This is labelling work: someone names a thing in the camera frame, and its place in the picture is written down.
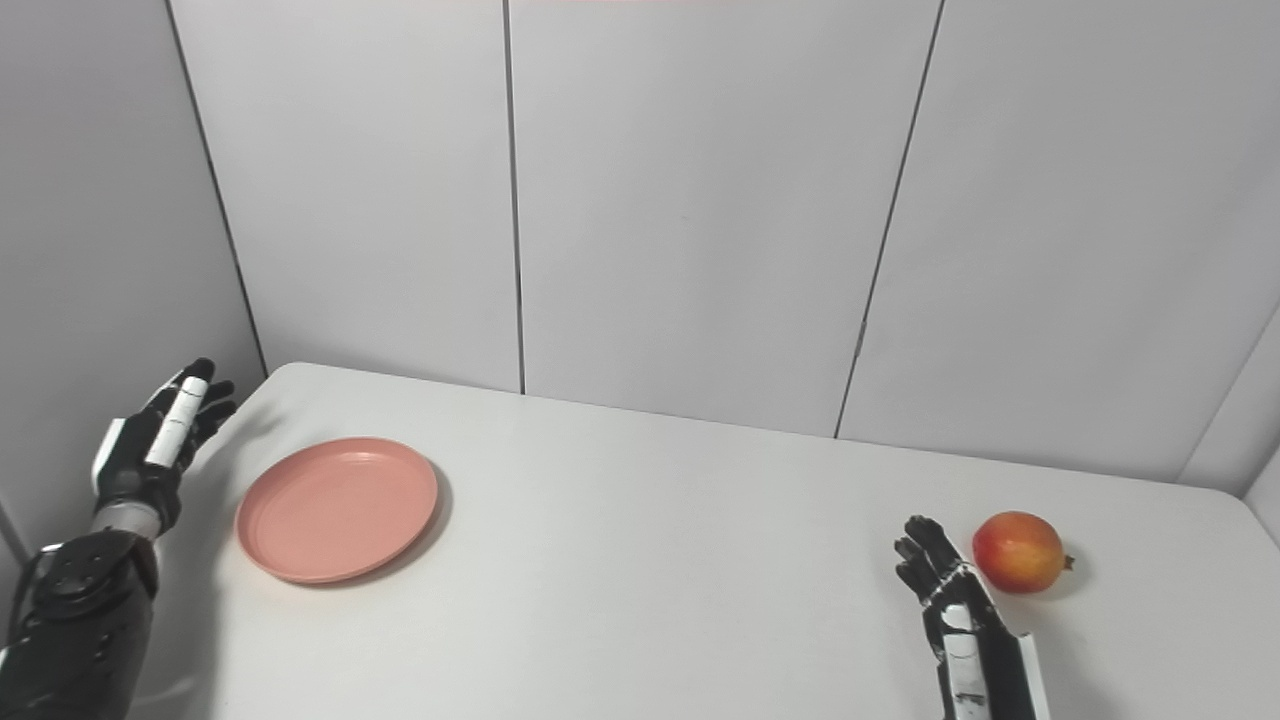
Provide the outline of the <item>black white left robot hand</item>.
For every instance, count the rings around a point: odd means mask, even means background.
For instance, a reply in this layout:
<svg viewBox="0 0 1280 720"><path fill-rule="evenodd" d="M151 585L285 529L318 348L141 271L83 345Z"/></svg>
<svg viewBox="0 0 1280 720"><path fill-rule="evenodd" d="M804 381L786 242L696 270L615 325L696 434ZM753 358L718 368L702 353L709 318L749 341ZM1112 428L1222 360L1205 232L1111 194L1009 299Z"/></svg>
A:
<svg viewBox="0 0 1280 720"><path fill-rule="evenodd" d="M115 418L91 466L92 532L125 530L155 541L180 515L180 483L195 455L237 410L232 380L197 357L163 383L145 405Z"/></svg>

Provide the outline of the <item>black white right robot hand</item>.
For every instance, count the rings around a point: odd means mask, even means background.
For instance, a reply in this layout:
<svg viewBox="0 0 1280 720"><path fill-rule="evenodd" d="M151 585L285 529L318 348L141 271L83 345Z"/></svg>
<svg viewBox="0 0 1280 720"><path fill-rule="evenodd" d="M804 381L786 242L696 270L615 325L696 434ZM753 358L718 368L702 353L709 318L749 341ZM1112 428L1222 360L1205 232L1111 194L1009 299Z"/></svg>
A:
<svg viewBox="0 0 1280 720"><path fill-rule="evenodd" d="M943 717L1050 717L1033 635L1009 629L975 565L941 524L910 516L893 548L895 571L920 605Z"/></svg>

